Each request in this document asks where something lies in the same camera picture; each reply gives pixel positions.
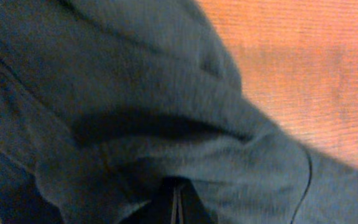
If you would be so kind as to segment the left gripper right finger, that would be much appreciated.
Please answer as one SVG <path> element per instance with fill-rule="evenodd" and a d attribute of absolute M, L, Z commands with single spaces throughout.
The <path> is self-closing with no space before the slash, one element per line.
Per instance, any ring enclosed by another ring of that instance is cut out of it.
<path fill-rule="evenodd" d="M 176 179 L 176 224 L 216 224 L 188 179 Z"/>

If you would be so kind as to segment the black Nike t-shirt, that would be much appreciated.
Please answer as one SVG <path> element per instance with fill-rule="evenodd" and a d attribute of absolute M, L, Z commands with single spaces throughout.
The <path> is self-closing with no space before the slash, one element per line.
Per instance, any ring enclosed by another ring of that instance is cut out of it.
<path fill-rule="evenodd" d="M 165 178 L 216 223 L 358 223 L 358 170 L 242 96 L 194 1 L 0 1 L 0 223 L 120 223 Z"/>

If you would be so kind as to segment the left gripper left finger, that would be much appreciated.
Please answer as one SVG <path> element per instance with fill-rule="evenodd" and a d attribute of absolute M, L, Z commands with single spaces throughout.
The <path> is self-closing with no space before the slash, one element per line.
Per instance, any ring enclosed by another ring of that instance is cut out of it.
<path fill-rule="evenodd" d="M 165 178 L 152 200 L 123 219 L 120 224 L 176 224 L 176 222 L 177 180 Z"/>

